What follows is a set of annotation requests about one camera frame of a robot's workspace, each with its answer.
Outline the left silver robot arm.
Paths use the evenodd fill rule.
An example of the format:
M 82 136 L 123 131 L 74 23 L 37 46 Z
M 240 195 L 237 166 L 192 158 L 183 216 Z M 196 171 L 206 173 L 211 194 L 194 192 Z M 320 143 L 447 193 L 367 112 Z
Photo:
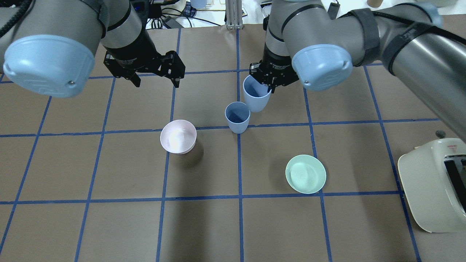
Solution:
M 29 91 L 71 98 L 83 91 L 102 45 L 113 77 L 138 87 L 138 73 L 152 73 L 178 87 L 185 65 L 176 51 L 157 51 L 146 30 L 149 2 L 141 3 L 22 0 L 1 7 L 1 73 Z

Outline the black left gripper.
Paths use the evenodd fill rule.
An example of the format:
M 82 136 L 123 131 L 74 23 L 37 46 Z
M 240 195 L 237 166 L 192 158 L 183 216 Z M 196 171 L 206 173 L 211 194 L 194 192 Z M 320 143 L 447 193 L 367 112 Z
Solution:
M 170 79 L 175 88 L 185 77 L 185 64 L 179 54 L 170 50 L 159 53 L 153 44 L 130 45 L 123 48 L 106 48 L 103 64 L 115 78 L 131 81 L 141 86 L 138 73 L 150 73 Z

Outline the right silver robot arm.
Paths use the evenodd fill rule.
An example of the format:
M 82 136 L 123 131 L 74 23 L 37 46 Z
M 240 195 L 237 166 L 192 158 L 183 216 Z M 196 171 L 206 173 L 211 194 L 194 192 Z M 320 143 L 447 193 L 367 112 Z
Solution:
M 324 91 L 354 67 L 381 61 L 465 140 L 465 38 L 442 27 L 433 4 L 356 9 L 332 19 L 319 0 L 273 0 L 264 30 L 263 58 L 249 73 L 269 92 L 296 81 Z

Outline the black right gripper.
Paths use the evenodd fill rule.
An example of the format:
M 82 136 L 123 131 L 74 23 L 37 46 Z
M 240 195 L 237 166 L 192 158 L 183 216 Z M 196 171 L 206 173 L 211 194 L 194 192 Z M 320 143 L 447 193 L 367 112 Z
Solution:
M 298 75 L 292 67 L 291 57 L 277 55 L 264 49 L 263 57 L 258 63 L 251 63 L 249 74 L 258 82 L 268 85 L 268 92 L 275 93 L 278 86 L 287 86 L 298 81 Z

